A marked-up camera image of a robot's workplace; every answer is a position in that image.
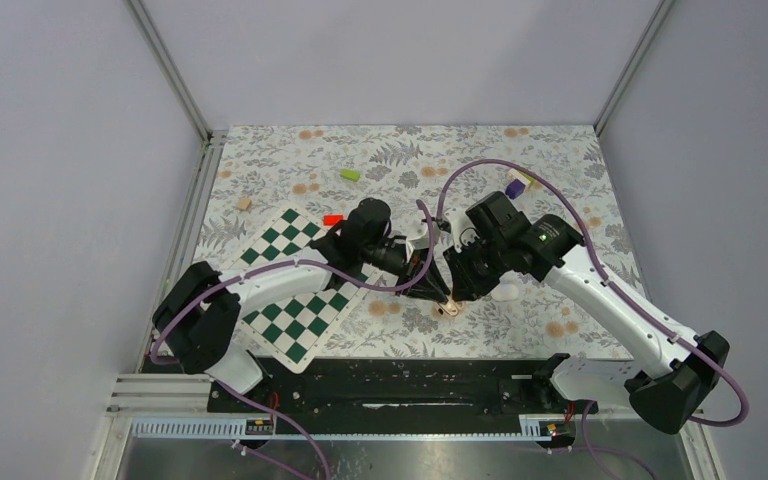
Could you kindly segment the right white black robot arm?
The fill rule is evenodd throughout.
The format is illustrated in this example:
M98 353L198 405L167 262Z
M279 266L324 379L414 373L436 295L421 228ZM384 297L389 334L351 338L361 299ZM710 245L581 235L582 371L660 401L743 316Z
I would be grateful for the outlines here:
M453 241L443 256L455 301L475 301L504 274L521 273L573 301L630 353L624 361L553 355L535 375L533 396L543 410L593 400L630 408L655 429L675 434L719 382L729 342L675 321L627 292L607 268L596 269L582 235L561 217L531 222L506 195L492 192L466 210L445 212L442 224Z

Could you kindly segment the beige earbud charging case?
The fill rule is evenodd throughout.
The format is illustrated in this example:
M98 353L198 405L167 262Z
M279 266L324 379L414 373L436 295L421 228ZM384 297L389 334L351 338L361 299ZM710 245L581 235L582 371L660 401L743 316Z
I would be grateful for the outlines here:
M438 303L437 310L441 315L456 317L460 313L461 305L458 302L449 299L445 303Z

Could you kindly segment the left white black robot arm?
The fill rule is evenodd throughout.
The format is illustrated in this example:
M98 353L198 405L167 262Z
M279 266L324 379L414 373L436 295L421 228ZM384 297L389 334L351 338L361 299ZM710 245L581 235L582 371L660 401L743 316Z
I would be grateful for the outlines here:
M304 370L328 329L367 291L446 304L450 291L434 253L449 223L417 205L413 236L394 234L389 205L375 198L361 200L328 230L287 209L239 257L238 269L190 265L153 313L150 360L205 374L256 411L271 387L254 355L235 342L238 327L286 366Z

